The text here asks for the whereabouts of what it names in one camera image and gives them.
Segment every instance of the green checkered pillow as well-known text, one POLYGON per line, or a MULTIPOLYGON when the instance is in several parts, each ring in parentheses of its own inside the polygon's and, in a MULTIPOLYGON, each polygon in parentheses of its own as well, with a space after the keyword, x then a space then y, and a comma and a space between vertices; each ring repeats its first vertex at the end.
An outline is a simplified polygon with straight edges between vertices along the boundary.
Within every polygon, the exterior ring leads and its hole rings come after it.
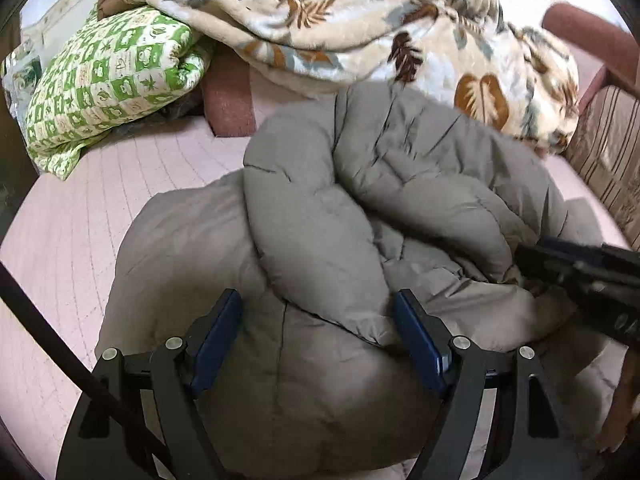
POLYGON ((90 16, 51 61, 29 104, 27 150, 38 167, 65 179, 80 150, 110 128, 191 91, 210 60, 196 35, 151 7, 100 22, 90 16))

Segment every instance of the silver screw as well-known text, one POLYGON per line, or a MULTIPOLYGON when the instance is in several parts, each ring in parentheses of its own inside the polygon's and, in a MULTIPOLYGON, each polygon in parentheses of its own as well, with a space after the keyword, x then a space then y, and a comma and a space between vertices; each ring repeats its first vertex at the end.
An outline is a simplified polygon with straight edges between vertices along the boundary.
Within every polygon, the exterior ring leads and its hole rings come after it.
POLYGON ((466 350, 471 346, 471 341, 469 341, 469 339, 467 339, 463 335, 459 335, 453 338, 453 345, 456 348, 460 348, 461 350, 466 350))
POLYGON ((170 337, 166 340, 164 346, 166 346, 169 350, 178 349, 182 346, 182 339, 180 339, 179 337, 170 337))
POLYGON ((107 348, 104 352, 102 352, 102 358, 105 361, 111 361, 114 357, 118 355, 118 351, 115 348, 107 348))
POLYGON ((525 359, 533 359, 536 353, 533 351, 533 348, 529 346, 521 346, 520 347, 520 355, 525 359))

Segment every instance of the brown striped fabric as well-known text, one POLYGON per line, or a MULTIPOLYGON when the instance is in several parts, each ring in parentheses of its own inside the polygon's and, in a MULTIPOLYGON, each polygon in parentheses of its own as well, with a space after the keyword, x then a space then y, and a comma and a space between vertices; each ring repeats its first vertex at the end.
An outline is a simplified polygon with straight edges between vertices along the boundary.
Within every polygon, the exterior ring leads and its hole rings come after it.
POLYGON ((581 115, 566 158, 640 249, 640 100, 615 86, 581 115))

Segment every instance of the blanket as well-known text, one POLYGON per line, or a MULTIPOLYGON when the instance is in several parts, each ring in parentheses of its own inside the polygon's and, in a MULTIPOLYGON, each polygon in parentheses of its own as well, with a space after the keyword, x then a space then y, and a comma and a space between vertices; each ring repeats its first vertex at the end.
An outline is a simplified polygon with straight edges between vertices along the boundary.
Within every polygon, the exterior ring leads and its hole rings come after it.
POLYGON ((439 401, 390 317, 400 288, 486 349, 556 331, 535 347, 559 366, 556 384, 598 355, 603 337, 563 332, 574 307, 560 291, 520 286, 513 251, 539 235, 600 242, 593 216, 562 200, 521 143, 400 83, 362 83, 281 108, 242 170, 145 205, 120 247, 96 355, 152 350, 235 288, 242 326, 198 404, 225 467, 404 479, 439 401))
POLYGON ((577 123, 567 47, 507 23, 498 0, 125 1, 182 20, 307 96, 399 80, 540 150, 562 150, 577 123))

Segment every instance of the blue gripper pad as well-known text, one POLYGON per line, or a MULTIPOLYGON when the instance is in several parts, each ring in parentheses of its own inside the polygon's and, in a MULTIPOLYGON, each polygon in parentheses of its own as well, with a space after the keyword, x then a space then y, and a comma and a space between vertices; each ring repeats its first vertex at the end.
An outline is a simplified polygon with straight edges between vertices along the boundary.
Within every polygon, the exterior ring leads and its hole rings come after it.
POLYGON ((444 375, 452 363, 449 330, 440 318, 429 316, 407 288, 395 295, 393 316, 422 384, 443 396, 449 388, 444 375))
POLYGON ((241 318, 240 294, 227 288, 211 311, 189 327, 186 335, 186 386, 194 399, 213 385, 226 352, 236 338, 241 318))

